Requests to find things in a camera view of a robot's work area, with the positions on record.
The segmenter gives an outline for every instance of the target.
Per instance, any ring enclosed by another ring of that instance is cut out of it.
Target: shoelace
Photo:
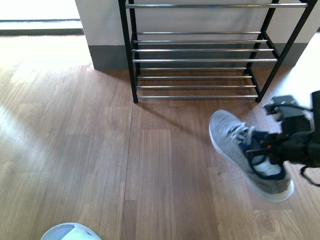
[[[246,126],[246,123],[239,123],[229,129],[228,134],[231,134],[233,139],[238,139],[246,145],[251,144],[252,134],[256,128],[254,126]]]

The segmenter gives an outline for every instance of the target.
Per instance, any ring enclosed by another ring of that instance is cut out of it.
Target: shelf bar
[[[141,31],[137,35],[238,35],[238,34],[261,34],[261,31]]]
[[[249,44],[268,40],[134,40],[135,44]]]
[[[228,70],[246,70],[246,67],[145,67],[141,68],[143,71],[176,71],[176,70],[214,70],[214,71],[228,71]]]
[[[163,52],[187,52],[187,53],[193,53],[193,52],[272,52],[274,49],[268,48],[268,49],[231,49],[231,48],[208,48],[208,49],[200,49],[200,48],[194,48],[194,49],[133,49],[133,53],[163,53]]]
[[[137,89],[249,89],[255,85],[177,85],[177,86],[136,86]]]
[[[277,62],[276,58],[266,59],[134,59],[134,63],[248,63],[248,62]]]
[[[144,79],[251,79],[252,76],[138,76],[139,80]]]
[[[230,8],[306,8],[308,3],[262,3],[262,4],[126,4],[127,9],[182,8],[182,9],[230,9]]]
[[[247,99],[257,95],[138,96],[138,99]]]

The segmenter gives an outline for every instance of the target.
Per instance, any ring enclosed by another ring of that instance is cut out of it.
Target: rack leg
[[[132,97],[133,97],[133,102],[136,104],[138,103],[138,96],[137,96],[134,64],[132,61],[130,35],[129,35],[129,27],[128,27],[128,20],[127,20],[127,12],[126,12],[126,0],[118,0],[118,3],[119,3],[121,23],[122,23],[122,32],[123,32],[123,38],[124,38],[126,59],[127,59],[129,75],[130,75]]]
[[[129,4],[135,4],[134,0],[128,0]],[[137,22],[136,22],[136,11],[134,8],[130,8],[129,10],[130,12],[130,21],[131,21],[131,29],[132,29],[132,40],[138,40],[138,36],[137,36]],[[135,49],[138,49],[138,43],[134,43],[133,47]],[[140,59],[139,57],[139,53],[135,52],[134,53],[134,59]],[[140,63],[136,62],[135,63],[135,76],[139,76],[140,75]]]
[[[278,62],[274,65],[274,68],[272,69],[267,81],[265,82],[260,94],[258,95],[258,97],[255,99],[255,101],[257,103],[260,103],[262,98],[264,97],[264,95],[266,94],[266,91],[268,89],[268,87],[270,86],[272,80],[274,79],[274,77],[276,76],[281,64],[283,63],[285,57],[287,56],[290,48],[292,47],[292,45],[294,44],[297,36],[299,35],[302,27],[304,26],[304,24],[306,23],[310,13],[312,12],[313,8],[315,7],[316,3],[318,0],[310,0],[308,6],[305,8],[299,22],[297,23],[297,25],[295,26],[288,42],[286,43],[279,59]]]
[[[272,0],[272,4],[278,4],[279,3],[279,0]],[[266,16],[265,16],[265,19],[264,19],[264,22],[262,24],[262,27],[261,27],[261,33],[258,35],[257,37],[257,40],[263,40],[264,39],[264,35],[263,33],[265,33],[269,27],[269,24],[270,24],[270,21],[275,13],[275,8],[269,8]],[[257,42],[254,44],[254,49],[259,49],[261,46],[261,43]],[[252,52],[251,55],[250,55],[250,59],[255,59],[257,56],[257,52]],[[252,67],[252,64],[253,62],[248,62],[247,65],[246,65],[246,70],[244,70],[244,74],[249,74],[249,69]]]

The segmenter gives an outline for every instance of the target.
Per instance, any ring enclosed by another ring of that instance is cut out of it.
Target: navy blue tongue
[[[264,139],[264,137],[267,135],[267,132],[264,131],[253,131],[252,138],[251,138],[251,144],[247,145],[243,142],[239,143],[239,147],[242,150],[243,153],[245,153],[248,150],[259,150],[261,149],[260,141]],[[266,156],[255,156],[253,160],[251,161],[251,164],[253,166],[259,165],[263,163],[266,159]]]
[[[261,149],[260,141],[263,140],[267,134],[267,132],[253,131],[250,145],[243,142],[239,143],[243,154],[248,150]],[[248,163],[252,171],[262,179],[282,180],[285,177],[286,172],[284,167],[282,165],[272,165],[267,156],[255,156],[252,161],[248,160]]]

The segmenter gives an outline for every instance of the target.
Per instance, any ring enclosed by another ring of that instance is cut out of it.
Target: sneaker
[[[267,156],[249,161],[244,154],[259,149],[267,132],[256,131],[230,112],[218,110],[211,116],[209,133],[215,150],[241,169],[246,182],[260,197],[280,203],[294,193],[294,182],[283,165],[271,164]]]

